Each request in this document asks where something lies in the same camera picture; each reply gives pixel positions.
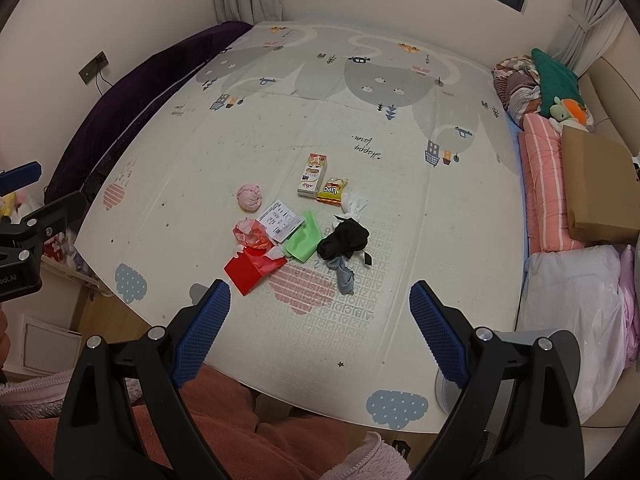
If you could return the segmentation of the pink puffer jacket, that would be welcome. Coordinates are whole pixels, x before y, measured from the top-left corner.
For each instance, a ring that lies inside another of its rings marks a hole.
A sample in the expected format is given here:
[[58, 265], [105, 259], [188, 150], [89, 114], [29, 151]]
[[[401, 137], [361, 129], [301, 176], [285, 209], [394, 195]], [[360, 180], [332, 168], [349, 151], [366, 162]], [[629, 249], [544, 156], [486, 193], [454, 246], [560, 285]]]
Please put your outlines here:
[[639, 310], [634, 286], [634, 248], [627, 245], [620, 253], [618, 293], [623, 301], [625, 327], [625, 367], [629, 368], [639, 355]]

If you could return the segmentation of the beige headboard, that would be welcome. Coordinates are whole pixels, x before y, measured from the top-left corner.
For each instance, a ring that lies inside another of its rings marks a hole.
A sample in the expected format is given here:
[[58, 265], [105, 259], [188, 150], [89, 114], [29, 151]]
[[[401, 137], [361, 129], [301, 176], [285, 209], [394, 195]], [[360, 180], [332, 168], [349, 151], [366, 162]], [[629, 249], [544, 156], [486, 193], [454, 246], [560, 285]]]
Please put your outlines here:
[[627, 18], [620, 33], [580, 78], [597, 136], [639, 156], [639, 33]]

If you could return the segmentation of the pink striped folded blanket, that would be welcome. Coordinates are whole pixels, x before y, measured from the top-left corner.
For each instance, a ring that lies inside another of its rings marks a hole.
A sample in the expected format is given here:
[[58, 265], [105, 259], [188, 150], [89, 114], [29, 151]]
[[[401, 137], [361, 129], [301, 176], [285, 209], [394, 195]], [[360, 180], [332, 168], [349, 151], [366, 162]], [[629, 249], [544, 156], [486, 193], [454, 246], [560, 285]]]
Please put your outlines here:
[[526, 199], [529, 251], [566, 252], [586, 245], [570, 237], [561, 155], [561, 137], [547, 118], [523, 117], [518, 136]]

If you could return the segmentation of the patterned folded blanket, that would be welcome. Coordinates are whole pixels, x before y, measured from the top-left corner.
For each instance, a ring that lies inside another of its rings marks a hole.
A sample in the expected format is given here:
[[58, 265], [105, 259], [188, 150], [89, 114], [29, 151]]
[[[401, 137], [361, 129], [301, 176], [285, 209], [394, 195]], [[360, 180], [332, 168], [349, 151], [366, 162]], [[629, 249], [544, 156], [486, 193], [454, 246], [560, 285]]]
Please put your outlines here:
[[540, 76], [530, 55], [506, 58], [491, 73], [504, 110], [519, 127], [525, 115], [540, 111]]

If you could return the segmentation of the red plastic bag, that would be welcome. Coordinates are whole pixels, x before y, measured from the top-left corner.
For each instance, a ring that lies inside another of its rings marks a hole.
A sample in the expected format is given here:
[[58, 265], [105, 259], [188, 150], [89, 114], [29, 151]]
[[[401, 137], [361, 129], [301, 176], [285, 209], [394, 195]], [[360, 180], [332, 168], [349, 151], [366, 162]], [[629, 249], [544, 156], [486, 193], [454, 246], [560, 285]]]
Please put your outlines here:
[[258, 252], [269, 252], [274, 247], [265, 227], [255, 219], [240, 220], [233, 227], [232, 233], [238, 252], [242, 252], [245, 248], [255, 249]]

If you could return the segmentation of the white milk carton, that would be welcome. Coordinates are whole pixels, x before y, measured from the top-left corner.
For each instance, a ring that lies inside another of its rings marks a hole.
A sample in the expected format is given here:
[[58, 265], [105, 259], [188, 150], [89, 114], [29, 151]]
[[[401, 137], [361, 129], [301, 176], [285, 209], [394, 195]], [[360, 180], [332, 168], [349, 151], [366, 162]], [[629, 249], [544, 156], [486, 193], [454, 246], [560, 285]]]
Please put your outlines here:
[[299, 184], [296, 188], [297, 195], [315, 198], [321, 190], [326, 168], [328, 168], [326, 155], [311, 153], [300, 176]]

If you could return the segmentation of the orange green plush toy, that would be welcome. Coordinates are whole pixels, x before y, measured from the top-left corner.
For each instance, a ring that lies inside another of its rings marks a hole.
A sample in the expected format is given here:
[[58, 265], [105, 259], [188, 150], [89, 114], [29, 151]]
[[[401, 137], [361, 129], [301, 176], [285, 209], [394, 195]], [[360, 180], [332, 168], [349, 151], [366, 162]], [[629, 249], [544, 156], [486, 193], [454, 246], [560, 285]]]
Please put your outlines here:
[[560, 99], [556, 96], [549, 108], [549, 113], [557, 122], [573, 119], [582, 126], [587, 125], [588, 122], [587, 109], [574, 99]]

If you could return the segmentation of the white paper receipt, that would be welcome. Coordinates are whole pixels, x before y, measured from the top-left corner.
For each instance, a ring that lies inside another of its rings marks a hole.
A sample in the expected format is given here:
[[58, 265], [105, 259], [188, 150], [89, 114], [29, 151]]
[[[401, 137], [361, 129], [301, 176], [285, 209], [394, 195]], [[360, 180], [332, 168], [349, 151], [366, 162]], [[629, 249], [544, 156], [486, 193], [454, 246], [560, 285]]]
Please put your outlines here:
[[276, 200], [258, 217], [258, 222], [274, 242], [281, 244], [304, 224], [305, 219]]

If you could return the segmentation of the purple bed sheet edge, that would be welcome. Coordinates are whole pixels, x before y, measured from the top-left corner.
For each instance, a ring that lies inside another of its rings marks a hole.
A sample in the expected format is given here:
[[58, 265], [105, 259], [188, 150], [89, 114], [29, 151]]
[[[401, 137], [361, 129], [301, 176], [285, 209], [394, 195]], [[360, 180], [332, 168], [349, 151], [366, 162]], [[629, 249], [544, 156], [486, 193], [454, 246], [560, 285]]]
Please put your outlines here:
[[155, 113], [206, 63], [252, 26], [230, 21], [209, 27], [155, 53], [99, 98], [67, 145], [44, 190], [52, 203], [71, 192], [83, 192], [89, 202], [122, 154]]

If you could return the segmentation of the grey sock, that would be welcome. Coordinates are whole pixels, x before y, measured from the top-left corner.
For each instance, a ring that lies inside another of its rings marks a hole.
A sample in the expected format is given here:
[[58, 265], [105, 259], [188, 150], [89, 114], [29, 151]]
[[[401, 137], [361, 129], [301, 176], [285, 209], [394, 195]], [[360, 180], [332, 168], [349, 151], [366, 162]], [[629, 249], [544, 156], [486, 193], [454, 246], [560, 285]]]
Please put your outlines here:
[[338, 256], [326, 262], [326, 266], [335, 272], [337, 289], [341, 295], [354, 293], [355, 274], [349, 269], [344, 256]]

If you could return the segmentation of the yellow snack packet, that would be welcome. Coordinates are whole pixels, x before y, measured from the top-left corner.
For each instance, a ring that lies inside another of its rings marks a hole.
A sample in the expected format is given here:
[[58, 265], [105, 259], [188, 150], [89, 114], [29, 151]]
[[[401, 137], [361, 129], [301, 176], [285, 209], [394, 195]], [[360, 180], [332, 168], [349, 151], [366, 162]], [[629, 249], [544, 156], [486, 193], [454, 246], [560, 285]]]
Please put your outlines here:
[[324, 204], [340, 206], [343, 193], [347, 185], [347, 179], [329, 178], [322, 186], [322, 189], [318, 192], [316, 201]]

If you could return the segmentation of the curtain by headboard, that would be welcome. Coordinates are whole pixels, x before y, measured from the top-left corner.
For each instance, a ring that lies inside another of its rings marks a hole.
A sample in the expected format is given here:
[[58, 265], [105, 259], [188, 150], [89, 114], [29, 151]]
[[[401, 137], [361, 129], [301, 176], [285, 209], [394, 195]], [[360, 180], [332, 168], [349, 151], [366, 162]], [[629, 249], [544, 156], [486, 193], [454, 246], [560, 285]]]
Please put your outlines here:
[[572, 0], [547, 53], [581, 77], [614, 44], [626, 21], [618, 0]]

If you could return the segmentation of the black cloth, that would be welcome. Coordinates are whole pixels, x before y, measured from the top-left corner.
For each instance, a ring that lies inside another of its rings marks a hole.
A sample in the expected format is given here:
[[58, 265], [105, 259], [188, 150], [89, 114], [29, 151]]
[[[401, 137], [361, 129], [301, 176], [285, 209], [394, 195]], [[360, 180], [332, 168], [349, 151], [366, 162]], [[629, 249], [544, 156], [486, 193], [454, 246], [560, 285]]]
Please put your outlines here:
[[318, 243], [317, 254], [326, 261], [338, 257], [349, 260], [356, 252], [366, 249], [369, 236], [370, 232], [358, 221], [338, 218], [337, 227]]

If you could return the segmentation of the red paper piece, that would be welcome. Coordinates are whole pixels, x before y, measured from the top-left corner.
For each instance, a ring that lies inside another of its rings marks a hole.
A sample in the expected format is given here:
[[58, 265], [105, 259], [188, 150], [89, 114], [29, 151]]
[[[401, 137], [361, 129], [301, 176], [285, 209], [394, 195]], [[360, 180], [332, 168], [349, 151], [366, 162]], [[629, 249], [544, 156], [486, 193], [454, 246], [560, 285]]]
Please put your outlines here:
[[242, 296], [248, 295], [269, 274], [285, 266], [288, 259], [279, 248], [255, 249], [238, 246], [224, 272]]

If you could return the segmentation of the crumpled white tissue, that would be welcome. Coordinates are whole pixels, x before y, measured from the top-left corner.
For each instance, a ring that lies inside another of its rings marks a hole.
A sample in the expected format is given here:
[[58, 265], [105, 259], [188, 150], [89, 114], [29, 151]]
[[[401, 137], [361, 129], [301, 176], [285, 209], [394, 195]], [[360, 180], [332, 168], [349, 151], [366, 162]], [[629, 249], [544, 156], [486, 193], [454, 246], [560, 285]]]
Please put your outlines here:
[[358, 220], [360, 212], [367, 206], [365, 197], [355, 191], [345, 191], [341, 197], [341, 210], [344, 218]]

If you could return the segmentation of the large white plastic bag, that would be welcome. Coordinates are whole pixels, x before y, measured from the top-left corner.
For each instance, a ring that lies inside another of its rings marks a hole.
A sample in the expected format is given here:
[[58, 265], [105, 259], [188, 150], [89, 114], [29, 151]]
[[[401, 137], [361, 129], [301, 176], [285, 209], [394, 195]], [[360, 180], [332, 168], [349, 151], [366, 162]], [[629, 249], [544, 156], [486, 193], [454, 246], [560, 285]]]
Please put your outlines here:
[[537, 252], [526, 263], [518, 329], [569, 330], [577, 339], [580, 370], [574, 398], [586, 422], [602, 408], [625, 367], [620, 253], [612, 245]]

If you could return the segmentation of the patterned foam play mat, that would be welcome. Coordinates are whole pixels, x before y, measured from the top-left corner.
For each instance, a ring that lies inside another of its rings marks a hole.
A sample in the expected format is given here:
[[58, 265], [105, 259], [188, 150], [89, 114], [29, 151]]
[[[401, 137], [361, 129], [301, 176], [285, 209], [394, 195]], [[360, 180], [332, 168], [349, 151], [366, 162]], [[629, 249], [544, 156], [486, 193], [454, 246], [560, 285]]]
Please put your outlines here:
[[76, 245], [152, 325], [225, 280], [207, 359], [238, 382], [344, 422], [436, 432], [410, 288], [512, 330], [520, 166], [486, 68], [354, 26], [258, 25], [138, 133]]

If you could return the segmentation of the brown paper bag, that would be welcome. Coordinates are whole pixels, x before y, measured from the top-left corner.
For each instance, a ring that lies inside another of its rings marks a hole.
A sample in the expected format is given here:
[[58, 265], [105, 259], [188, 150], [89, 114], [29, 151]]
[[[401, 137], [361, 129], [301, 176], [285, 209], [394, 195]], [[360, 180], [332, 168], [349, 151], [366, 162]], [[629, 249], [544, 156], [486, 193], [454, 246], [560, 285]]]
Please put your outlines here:
[[634, 244], [639, 181], [622, 144], [565, 127], [561, 156], [570, 237], [586, 244]]

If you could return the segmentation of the wall socket left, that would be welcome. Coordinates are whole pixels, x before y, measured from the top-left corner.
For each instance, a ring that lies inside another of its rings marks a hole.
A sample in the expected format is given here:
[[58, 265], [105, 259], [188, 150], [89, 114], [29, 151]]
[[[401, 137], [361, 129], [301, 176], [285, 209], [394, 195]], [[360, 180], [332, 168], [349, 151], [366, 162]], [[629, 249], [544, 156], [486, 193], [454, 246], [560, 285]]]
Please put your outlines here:
[[103, 51], [100, 51], [91, 61], [89, 61], [80, 71], [79, 76], [85, 84], [99, 76], [101, 70], [108, 65], [108, 59]]

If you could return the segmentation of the pink sock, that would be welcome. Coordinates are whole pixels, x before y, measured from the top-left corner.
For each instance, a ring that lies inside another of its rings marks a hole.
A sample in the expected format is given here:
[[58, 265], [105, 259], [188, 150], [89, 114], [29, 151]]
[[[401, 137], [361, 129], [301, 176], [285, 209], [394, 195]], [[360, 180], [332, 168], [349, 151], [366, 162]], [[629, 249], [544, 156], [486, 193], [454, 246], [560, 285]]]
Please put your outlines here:
[[262, 191], [257, 184], [243, 184], [236, 192], [236, 201], [247, 212], [256, 212], [262, 206]]

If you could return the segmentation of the green knitted cloth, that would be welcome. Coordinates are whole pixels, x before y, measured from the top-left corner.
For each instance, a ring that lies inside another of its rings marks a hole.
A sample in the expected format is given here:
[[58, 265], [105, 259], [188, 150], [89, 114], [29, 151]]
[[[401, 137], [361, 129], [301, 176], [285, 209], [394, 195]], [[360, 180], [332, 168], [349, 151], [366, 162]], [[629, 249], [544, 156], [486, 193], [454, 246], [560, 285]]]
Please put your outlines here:
[[572, 70], [544, 53], [543, 50], [533, 48], [530, 55], [540, 79], [540, 114], [542, 116], [551, 117], [550, 108], [555, 104], [555, 98], [573, 99], [580, 105], [585, 104], [580, 94], [578, 78]]

